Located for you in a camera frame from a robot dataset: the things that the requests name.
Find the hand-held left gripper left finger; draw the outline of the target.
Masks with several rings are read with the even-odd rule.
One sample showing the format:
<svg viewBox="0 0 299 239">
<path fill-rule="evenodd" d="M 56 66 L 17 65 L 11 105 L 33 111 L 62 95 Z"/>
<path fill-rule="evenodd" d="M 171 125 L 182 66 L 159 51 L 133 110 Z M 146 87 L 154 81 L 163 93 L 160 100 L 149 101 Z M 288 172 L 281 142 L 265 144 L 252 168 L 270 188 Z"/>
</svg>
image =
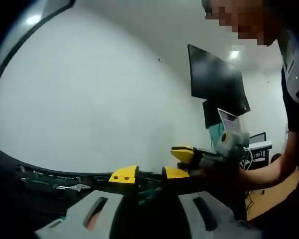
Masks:
<svg viewBox="0 0 299 239">
<path fill-rule="evenodd" d="M 125 230 L 136 221 L 139 168 L 137 165 L 113 172 L 107 182 L 71 206 L 65 219 L 38 229 L 39 239 L 111 239 L 115 230 Z"/>
</svg>

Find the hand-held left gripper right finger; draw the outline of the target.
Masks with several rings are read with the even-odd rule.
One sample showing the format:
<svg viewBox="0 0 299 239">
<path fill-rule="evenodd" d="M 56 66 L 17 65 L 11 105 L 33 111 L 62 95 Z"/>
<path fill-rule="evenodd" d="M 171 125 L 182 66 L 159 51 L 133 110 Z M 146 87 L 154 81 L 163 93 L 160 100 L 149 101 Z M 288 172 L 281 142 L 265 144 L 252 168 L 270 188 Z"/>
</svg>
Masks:
<svg viewBox="0 0 299 239">
<path fill-rule="evenodd" d="M 163 187 L 176 200 L 190 239 L 261 239 L 262 232 L 238 219 L 229 203 L 230 193 L 201 176 L 163 167 Z"/>
</svg>

